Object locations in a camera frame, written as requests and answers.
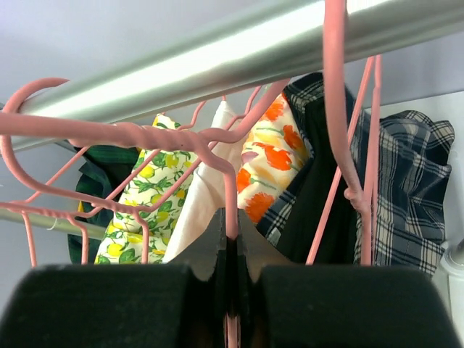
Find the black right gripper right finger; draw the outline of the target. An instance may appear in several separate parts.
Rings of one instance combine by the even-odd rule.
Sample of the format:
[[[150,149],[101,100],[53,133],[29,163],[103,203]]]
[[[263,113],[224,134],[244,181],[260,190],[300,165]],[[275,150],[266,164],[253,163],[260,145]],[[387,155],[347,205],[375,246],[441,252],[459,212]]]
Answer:
[[[290,262],[241,213],[242,347],[460,347],[431,280],[408,268]]]

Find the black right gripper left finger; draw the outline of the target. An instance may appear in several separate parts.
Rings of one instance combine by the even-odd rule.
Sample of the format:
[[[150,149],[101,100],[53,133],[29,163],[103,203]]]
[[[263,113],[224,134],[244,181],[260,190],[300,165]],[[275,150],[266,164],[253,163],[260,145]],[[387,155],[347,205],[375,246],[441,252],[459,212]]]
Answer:
[[[51,265],[19,282],[3,347],[224,347],[225,212],[172,262]]]

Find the orange floral skirt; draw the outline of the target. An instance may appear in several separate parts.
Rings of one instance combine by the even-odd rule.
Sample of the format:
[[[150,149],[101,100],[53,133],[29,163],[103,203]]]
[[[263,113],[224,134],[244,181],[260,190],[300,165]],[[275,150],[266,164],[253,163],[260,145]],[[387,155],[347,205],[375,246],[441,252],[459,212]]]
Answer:
[[[236,176],[238,208],[258,223],[309,158],[289,103],[279,94],[244,142]]]

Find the dark green plaid skirt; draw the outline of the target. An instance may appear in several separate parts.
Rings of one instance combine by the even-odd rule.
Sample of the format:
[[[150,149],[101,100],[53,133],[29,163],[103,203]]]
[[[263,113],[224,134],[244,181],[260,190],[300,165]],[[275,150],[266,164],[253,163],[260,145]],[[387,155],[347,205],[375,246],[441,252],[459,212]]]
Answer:
[[[137,148],[116,146],[92,146],[84,154],[85,163],[80,167],[76,191],[105,199],[132,172],[138,160]],[[78,211],[90,212],[94,207],[89,202],[80,202]],[[102,209],[91,217],[77,217],[76,220],[106,229],[112,219],[113,211]],[[72,264],[80,264],[82,256],[82,237],[67,235],[68,251]],[[88,262],[93,262],[101,241],[89,238]]]

